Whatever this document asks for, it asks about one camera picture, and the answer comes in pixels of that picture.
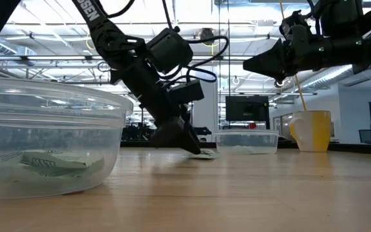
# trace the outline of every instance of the yellow mug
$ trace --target yellow mug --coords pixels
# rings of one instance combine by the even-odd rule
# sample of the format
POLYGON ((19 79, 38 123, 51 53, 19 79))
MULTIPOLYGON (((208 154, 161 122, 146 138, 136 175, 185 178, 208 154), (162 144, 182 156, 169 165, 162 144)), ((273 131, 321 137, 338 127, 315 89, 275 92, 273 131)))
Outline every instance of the yellow mug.
POLYGON ((329 111, 299 111, 293 113, 290 134, 300 151, 326 152, 330 142, 329 111))

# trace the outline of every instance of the wooden table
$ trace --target wooden table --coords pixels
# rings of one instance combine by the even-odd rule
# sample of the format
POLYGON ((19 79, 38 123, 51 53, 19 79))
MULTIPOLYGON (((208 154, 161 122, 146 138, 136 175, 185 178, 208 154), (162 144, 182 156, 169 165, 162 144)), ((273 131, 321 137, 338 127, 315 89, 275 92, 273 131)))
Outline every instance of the wooden table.
POLYGON ((0 200, 0 231, 370 231, 371 155, 123 149, 84 193, 0 200))

